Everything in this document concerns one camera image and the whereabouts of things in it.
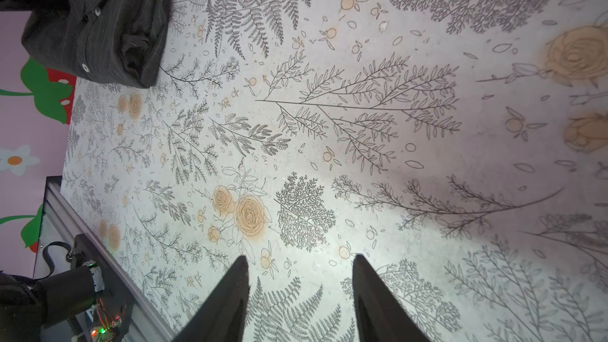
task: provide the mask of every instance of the orange flower center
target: orange flower center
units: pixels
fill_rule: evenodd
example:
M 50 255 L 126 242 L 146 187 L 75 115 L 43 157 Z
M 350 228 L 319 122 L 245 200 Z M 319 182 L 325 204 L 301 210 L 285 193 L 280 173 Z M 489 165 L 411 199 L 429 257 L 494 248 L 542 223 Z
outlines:
M 23 161 L 23 159 L 19 156 L 11 156 L 7 160 L 7 163 L 9 165 L 19 165 L 19 164 L 21 164 L 22 161 Z

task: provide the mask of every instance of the green stem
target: green stem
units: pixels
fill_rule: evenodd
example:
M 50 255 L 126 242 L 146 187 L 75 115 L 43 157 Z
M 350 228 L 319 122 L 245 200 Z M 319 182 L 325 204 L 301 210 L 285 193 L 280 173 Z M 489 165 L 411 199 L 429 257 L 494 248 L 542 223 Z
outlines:
M 0 218 L 0 225 L 10 220 L 21 219 L 21 218 L 35 218 L 36 216 L 12 216 Z
M 7 90 L 0 90 L 0 95 L 7 95 L 7 96 L 28 96 L 28 95 L 34 95 L 34 93 L 17 93 L 17 92 L 9 92 Z

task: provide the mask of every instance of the dark garment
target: dark garment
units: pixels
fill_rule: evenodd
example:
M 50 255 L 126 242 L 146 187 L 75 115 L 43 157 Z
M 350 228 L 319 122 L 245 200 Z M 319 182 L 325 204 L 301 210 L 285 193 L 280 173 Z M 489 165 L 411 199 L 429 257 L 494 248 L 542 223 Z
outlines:
M 34 0 L 21 43 L 45 67 L 103 84 L 155 84 L 170 0 Z

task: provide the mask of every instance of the black cylinder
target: black cylinder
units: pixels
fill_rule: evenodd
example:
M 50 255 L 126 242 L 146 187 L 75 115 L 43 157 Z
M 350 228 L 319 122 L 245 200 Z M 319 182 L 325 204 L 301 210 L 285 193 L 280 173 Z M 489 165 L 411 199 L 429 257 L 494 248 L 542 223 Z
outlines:
M 87 265 L 42 279 L 32 292 L 44 305 L 45 327 L 84 312 L 95 302 L 93 278 Z

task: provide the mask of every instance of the pink wall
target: pink wall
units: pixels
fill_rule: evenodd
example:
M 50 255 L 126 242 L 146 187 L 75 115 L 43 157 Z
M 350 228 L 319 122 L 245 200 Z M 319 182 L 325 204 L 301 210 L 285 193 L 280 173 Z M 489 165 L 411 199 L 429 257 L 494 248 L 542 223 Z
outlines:
M 27 92 L 20 72 L 28 59 L 21 33 L 29 12 L 0 12 L 0 89 Z M 0 96 L 0 149 L 30 146 L 41 162 L 22 176 L 0 172 L 0 218 L 34 215 L 42 203 L 46 177 L 61 175 L 69 125 L 39 113 L 32 96 Z M 0 225 L 0 270 L 31 277 L 35 255 L 24 248 L 21 228 L 29 219 Z

